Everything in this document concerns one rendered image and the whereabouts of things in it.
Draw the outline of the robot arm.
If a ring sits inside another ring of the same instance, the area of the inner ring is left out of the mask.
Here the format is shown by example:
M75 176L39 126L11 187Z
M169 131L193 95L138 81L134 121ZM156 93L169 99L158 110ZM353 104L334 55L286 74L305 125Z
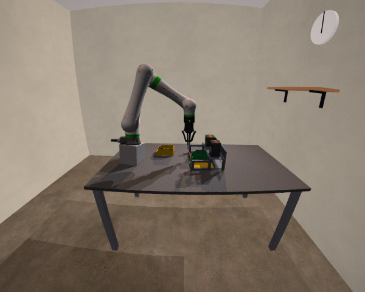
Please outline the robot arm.
M152 76L152 77L151 77ZM182 95L165 81L153 74L153 68L149 64L141 64L137 68L136 78L134 81L133 90L126 112L121 121L121 127L125 131L125 137L111 139L111 142L118 142L120 145L140 145L140 122L139 116L142 103L145 97L147 88L150 87L155 91L172 99L184 109L184 123L195 123L196 103L194 100ZM184 102L185 101L185 102ZM184 104L184 106L183 106ZM139 123L139 125L138 125ZM138 127L138 128L137 128ZM135 131L135 129L137 130Z

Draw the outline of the green bin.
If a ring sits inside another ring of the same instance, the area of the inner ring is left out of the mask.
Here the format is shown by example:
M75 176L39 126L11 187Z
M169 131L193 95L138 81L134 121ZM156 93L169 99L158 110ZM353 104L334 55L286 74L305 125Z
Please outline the green bin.
M205 150L195 150L191 153L191 160L209 160Z

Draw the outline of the yellow bin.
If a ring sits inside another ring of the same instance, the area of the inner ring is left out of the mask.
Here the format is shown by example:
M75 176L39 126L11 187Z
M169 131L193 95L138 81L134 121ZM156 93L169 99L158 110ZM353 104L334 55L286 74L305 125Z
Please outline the yellow bin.
M174 155L174 145L161 145L157 151L157 156L173 156Z

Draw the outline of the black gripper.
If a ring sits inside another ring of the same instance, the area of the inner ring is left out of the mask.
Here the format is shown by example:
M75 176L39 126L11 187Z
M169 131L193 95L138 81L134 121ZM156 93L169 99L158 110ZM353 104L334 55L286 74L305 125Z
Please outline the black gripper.
M186 137L185 137L185 134L184 134L184 131L187 133L187 140L186 140ZM193 135L192 135L192 138L190 140L190 137L191 137L191 133L193 132ZM196 133L196 131L193 129L193 123L192 124L187 124L185 123L184 125L184 130L182 130L182 133L183 133L183 136L184 136L184 139L185 141L187 142L187 149L189 150L189 145L190 145L190 142L193 141L193 137Z

